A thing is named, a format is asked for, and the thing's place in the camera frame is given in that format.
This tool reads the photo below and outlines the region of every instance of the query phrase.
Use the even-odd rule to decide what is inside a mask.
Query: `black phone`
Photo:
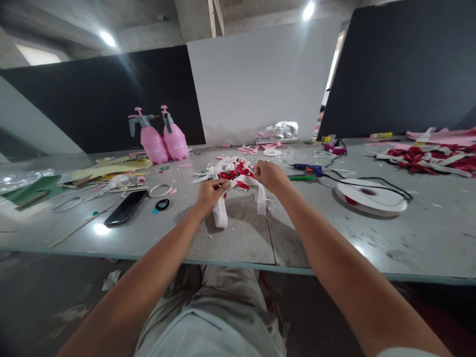
[[[129,220],[144,198],[147,190],[135,191],[129,194],[124,201],[114,210],[113,213],[104,221],[106,227],[118,226]]]

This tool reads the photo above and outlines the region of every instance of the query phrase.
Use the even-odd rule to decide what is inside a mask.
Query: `black ring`
[[[164,207],[161,207],[161,206],[160,206],[161,203],[165,203],[165,206],[164,206]],[[157,202],[157,203],[155,204],[155,209],[156,209],[157,211],[163,211],[163,210],[165,210],[169,205],[170,205],[170,201],[165,198],[165,199],[160,200],[159,202]]]

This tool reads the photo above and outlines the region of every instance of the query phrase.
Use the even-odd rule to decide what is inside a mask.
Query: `pink spray bottle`
[[[139,112],[139,115],[129,116],[129,128],[130,136],[135,135],[135,124],[140,123],[142,129],[140,131],[140,143],[144,147],[149,160],[154,164],[160,164],[169,160],[169,153],[165,147],[164,139],[160,136],[159,132],[150,125],[149,120],[155,118],[153,115],[142,115],[140,112],[142,109],[136,107],[135,110]]]
[[[174,160],[182,160],[188,157],[188,147],[185,135],[174,123],[172,116],[167,112],[167,106],[161,106],[164,117],[164,140],[169,150],[170,157]]]

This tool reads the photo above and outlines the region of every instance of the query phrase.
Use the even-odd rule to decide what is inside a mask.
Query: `table surface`
[[[395,218],[379,218],[358,211],[335,195],[333,188],[337,183],[329,178],[294,181],[306,200],[388,276],[432,282],[445,282],[445,278],[476,278],[476,180],[454,175],[411,174],[365,156],[366,153],[381,152],[385,146],[365,146],[367,141],[362,139],[348,139],[346,143],[347,156],[337,159],[332,167],[357,172],[349,178],[382,177],[409,191],[414,200],[407,210]],[[266,157],[262,150],[245,158],[252,163],[259,159],[275,162],[289,175],[300,172],[288,164],[327,164],[314,158],[313,152],[320,150],[316,145],[290,144],[280,150],[283,155],[279,158]],[[124,153],[46,156],[1,165],[0,175],[46,168],[63,173],[90,166],[100,157],[120,157]],[[103,223],[121,202],[120,193],[83,202],[63,213],[53,213],[51,207],[74,196],[90,197],[94,192],[84,190],[54,197],[22,212],[17,212],[11,202],[3,201],[0,203],[1,215],[16,221],[18,228],[15,232],[0,233],[0,249],[138,259],[195,203],[199,184],[191,183],[192,174],[204,170],[210,161],[217,162],[217,155],[231,157],[238,154],[236,148],[194,148],[188,159],[141,170],[150,172],[146,176],[149,188],[169,182],[178,191],[167,195],[170,206],[157,215],[152,211],[159,198],[144,199],[132,219],[117,228],[108,229]],[[188,163],[192,166],[178,167]],[[170,169],[159,173],[161,166],[170,166]],[[205,219],[195,234],[187,262],[309,274],[309,261],[280,202],[267,192],[267,215],[258,216],[256,195],[254,188],[248,192],[230,191],[226,199],[228,227],[216,228],[212,215]],[[49,248],[51,243],[92,217],[94,211],[101,211],[113,202],[116,205],[106,213],[75,232],[67,241]]]

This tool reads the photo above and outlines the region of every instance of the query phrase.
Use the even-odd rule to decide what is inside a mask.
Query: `plastic bag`
[[[296,121],[280,121],[275,125],[258,130],[256,144],[260,141],[285,140],[298,138],[298,123]]]
[[[42,177],[54,176],[55,170],[28,171],[0,178],[0,193],[6,193],[32,184]]]

